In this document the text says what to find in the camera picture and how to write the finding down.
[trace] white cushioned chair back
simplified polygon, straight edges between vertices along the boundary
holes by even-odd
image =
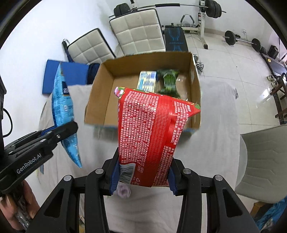
[[[165,52],[160,21],[155,9],[134,11],[110,20],[125,55]]]
[[[237,194],[267,203],[287,195],[287,125],[243,134],[247,167]]]
[[[75,62],[83,64],[103,63],[115,55],[100,29],[96,28],[81,36],[68,46],[68,52]]]

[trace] blue gripper pad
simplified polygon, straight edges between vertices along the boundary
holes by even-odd
[[[117,189],[119,178],[120,178],[120,165],[119,165],[119,159],[118,159],[114,167],[114,170],[112,172],[111,178],[110,178],[110,194],[111,195]]]
[[[173,195],[176,195],[177,194],[177,186],[175,184],[175,175],[174,175],[174,172],[173,172],[171,167],[169,168],[167,181],[169,184],[169,189],[173,192]]]
[[[54,128],[56,128],[56,127],[55,126],[51,126],[50,128],[47,128],[46,130],[43,130],[43,132],[41,133],[41,136],[43,136],[44,134],[46,134],[47,132],[51,131]]]

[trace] grey chair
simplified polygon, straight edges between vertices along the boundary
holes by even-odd
[[[267,203],[287,195],[287,125],[241,135],[235,192]]]

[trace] human hand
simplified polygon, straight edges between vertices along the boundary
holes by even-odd
[[[26,200],[26,208],[29,216],[31,218],[34,218],[38,210],[40,209],[40,206],[38,205],[36,198],[32,192],[31,187],[27,183],[27,181],[23,181],[23,195]],[[15,214],[17,213],[17,205],[14,202],[11,195],[5,195],[4,197],[1,197],[0,199],[0,209],[3,213],[3,215],[6,217],[10,225],[15,230],[22,230],[23,227],[18,222],[18,220],[15,218]]]

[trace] dumbbell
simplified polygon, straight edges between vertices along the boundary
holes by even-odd
[[[226,43],[229,45],[234,45],[235,42],[237,42],[239,40],[239,41],[243,41],[243,42],[252,44],[252,47],[254,48],[254,50],[256,52],[260,52],[260,50],[261,50],[261,43],[256,38],[254,38],[251,42],[246,41],[246,40],[242,40],[242,39],[238,39],[232,31],[226,31],[225,36],[223,36],[223,38],[225,38]]]
[[[193,57],[194,57],[195,66],[197,68],[197,71],[199,74],[201,74],[203,72],[204,64],[202,62],[198,61],[199,60],[198,55],[194,54]]]

